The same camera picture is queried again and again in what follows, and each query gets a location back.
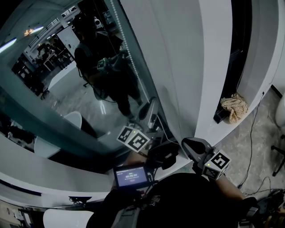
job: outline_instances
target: ceiling light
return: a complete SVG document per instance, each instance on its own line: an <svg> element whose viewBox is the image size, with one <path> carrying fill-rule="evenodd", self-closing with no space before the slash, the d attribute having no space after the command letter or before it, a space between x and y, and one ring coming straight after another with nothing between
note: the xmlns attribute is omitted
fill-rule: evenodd
<svg viewBox="0 0 285 228"><path fill-rule="evenodd" d="M12 46L16 42L16 38L12 39L8 43L4 44L2 47L0 47L0 53L6 50L8 47Z"/></svg>
<svg viewBox="0 0 285 228"><path fill-rule="evenodd" d="M40 31L40 30L43 29L43 28L44 28L43 26L41 26L41 27L39 27L39 28L35 28L35 29L31 32L31 34L36 33L37 31Z"/></svg>

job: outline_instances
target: handheld device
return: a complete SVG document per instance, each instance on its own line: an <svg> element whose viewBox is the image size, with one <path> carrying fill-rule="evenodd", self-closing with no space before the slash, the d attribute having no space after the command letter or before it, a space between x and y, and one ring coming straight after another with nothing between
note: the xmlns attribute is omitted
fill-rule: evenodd
<svg viewBox="0 0 285 228"><path fill-rule="evenodd" d="M146 168L143 163L114 168L114 176L117 189L148 187L153 183L149 181Z"/></svg>

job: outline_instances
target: floor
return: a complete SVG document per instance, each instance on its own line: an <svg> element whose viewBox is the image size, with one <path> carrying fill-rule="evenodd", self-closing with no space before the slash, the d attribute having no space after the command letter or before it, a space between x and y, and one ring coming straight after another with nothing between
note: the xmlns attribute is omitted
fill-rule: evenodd
<svg viewBox="0 0 285 228"><path fill-rule="evenodd" d="M271 188L285 188L285 168L273 177L272 173L279 167L283 155L277 151L272 151L271 146L285 149L284 140L280 139L281 130L274 122L275 112L280 98L270 89L262 99L256 120L252 130L252 162L249 175L242 187L242 192L246 194L254 193L260 187L263 179L268 176L271 182ZM231 165L225 172L234 185L239 185L248 169L251 142L250 131L253 122L255 110L227 137L219 142L216 147L225 151L232 159ZM192 163L181 168L177 172L191 172ZM269 179L266 178L260 191L270 188ZM269 191L255 194L257 198L266 196Z"/></svg>
<svg viewBox="0 0 285 228"><path fill-rule="evenodd" d="M46 76L43 81L46 88L48 88L50 81L59 71L58 68L55 68L55 70ZM43 100L43 102L62 116L73 111L80 112L85 120L94 128L97 138L111 132L120 125L127 124L128 121L127 117L119 111L118 105L108 101L97 100L90 85L87 85L87 87L78 85L62 99L57 99L52 93L48 93ZM131 97L129 97L129 102L131 112L136 114L138 110L137 102Z"/></svg>

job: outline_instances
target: screen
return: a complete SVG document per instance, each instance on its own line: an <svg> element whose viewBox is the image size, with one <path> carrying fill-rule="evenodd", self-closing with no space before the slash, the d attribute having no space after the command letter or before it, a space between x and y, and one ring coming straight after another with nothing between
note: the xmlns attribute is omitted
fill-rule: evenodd
<svg viewBox="0 0 285 228"><path fill-rule="evenodd" d="M120 187L147 181L143 167L116 171L116 175Z"/></svg>

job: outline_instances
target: beige cloth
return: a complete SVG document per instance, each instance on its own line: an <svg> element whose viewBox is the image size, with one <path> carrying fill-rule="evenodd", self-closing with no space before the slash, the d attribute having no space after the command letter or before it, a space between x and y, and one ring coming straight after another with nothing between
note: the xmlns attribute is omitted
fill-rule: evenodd
<svg viewBox="0 0 285 228"><path fill-rule="evenodd" d="M238 93L232 95L231 98L222 98L220 103L225 110L231 112L229 116L230 123L238 122L248 111L248 104Z"/></svg>

